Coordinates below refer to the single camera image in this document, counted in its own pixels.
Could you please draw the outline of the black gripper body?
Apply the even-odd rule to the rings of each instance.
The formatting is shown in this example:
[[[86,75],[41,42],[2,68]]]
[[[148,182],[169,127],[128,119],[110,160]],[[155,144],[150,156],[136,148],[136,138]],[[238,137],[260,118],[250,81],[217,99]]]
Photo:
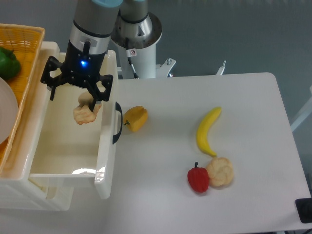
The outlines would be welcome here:
[[[88,42],[82,49],[77,49],[71,42],[68,43],[65,60],[60,62],[54,56],[50,56],[44,67],[41,83],[50,85],[53,80],[61,80],[64,84],[71,84],[76,87],[85,88],[83,81],[98,80],[99,99],[108,101],[113,85],[113,75],[101,75],[100,69],[104,61],[105,53],[90,54],[91,44]]]

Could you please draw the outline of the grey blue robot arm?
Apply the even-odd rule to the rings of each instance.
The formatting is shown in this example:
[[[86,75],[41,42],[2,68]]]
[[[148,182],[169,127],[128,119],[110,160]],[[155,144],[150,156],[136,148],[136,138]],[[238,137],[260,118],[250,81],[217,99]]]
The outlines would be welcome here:
[[[145,0],[79,0],[68,41],[64,62],[50,56],[41,76],[41,83],[50,90],[54,99],[56,88],[71,84],[87,89],[97,103],[108,101],[113,75],[101,75],[100,69],[117,17],[129,13],[128,21],[138,22],[148,15]]]

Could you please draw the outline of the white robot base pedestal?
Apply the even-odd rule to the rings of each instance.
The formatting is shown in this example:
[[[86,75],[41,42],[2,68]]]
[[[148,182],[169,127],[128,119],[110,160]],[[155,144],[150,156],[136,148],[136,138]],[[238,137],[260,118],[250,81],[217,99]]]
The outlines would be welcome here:
[[[156,44],[162,36],[162,24],[157,16],[148,13],[139,22],[130,22],[120,15],[115,22],[111,41],[117,47],[123,79],[166,78],[176,64],[167,58],[163,64],[156,63]]]

